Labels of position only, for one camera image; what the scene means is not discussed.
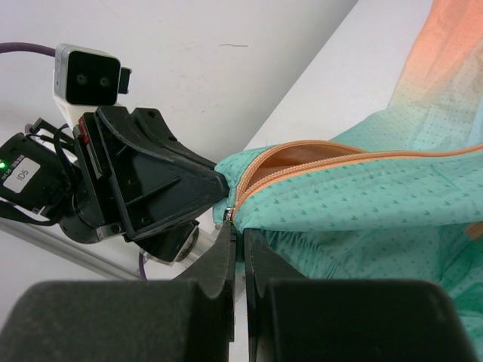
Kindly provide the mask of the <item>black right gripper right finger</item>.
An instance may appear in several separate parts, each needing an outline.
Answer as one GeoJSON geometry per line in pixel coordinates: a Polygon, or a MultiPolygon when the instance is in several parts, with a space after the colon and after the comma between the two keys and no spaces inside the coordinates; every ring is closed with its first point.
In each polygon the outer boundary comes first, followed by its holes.
{"type": "Polygon", "coordinates": [[[243,234],[252,361],[475,361],[449,296],[418,280],[309,279],[243,234]]]}

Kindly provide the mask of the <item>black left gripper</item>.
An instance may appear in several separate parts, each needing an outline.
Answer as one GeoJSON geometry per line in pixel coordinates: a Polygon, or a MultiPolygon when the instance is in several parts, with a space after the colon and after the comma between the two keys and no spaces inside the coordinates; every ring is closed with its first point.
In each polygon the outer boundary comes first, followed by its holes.
{"type": "Polygon", "coordinates": [[[162,264],[186,259],[196,218],[229,194],[215,164],[186,148],[157,109],[101,106],[75,126],[80,170],[71,201],[71,238],[121,238],[162,264]]]}

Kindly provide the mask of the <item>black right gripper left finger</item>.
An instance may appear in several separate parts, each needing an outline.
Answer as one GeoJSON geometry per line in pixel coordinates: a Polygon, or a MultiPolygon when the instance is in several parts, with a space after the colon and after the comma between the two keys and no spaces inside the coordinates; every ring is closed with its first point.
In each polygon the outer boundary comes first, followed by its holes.
{"type": "Polygon", "coordinates": [[[1,332],[3,361],[226,361],[235,336],[236,231],[170,281],[43,282],[1,332]]]}

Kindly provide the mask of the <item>silver zipper slider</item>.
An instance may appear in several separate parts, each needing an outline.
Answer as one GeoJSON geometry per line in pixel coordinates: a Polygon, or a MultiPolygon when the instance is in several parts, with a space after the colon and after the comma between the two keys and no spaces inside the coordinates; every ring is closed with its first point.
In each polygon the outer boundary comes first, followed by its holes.
{"type": "Polygon", "coordinates": [[[234,207],[227,207],[223,213],[223,221],[224,222],[233,222],[235,215],[235,208],[234,207]]]}

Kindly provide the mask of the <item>orange and teal jacket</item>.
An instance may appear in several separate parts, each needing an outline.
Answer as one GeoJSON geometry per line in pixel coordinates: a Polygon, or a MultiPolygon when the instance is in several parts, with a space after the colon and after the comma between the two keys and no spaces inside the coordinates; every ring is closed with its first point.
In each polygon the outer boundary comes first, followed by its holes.
{"type": "Polygon", "coordinates": [[[482,348],[482,3],[360,1],[243,152],[239,231],[317,279],[431,281],[482,348]]]}

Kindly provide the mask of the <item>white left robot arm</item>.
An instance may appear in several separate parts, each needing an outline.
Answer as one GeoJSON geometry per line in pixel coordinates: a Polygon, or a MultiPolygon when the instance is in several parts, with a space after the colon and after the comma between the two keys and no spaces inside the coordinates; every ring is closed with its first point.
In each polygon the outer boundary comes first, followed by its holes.
{"type": "Polygon", "coordinates": [[[101,106],[72,136],[17,133],[1,148],[1,216],[58,225],[71,240],[121,237],[175,262],[198,217],[229,194],[212,161],[186,148],[156,109],[101,106]]]}

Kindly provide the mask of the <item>aluminium table frame rail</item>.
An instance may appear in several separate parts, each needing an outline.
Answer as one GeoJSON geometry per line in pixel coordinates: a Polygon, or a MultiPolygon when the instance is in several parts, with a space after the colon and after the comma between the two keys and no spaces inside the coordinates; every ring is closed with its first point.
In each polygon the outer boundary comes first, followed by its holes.
{"type": "Polygon", "coordinates": [[[34,245],[55,256],[59,256],[91,272],[113,280],[142,280],[139,272],[137,248],[123,250],[107,246],[102,253],[102,245],[82,245],[68,241],[52,230],[44,230],[34,225],[24,225],[10,220],[1,220],[1,230],[16,238],[34,245]]]}

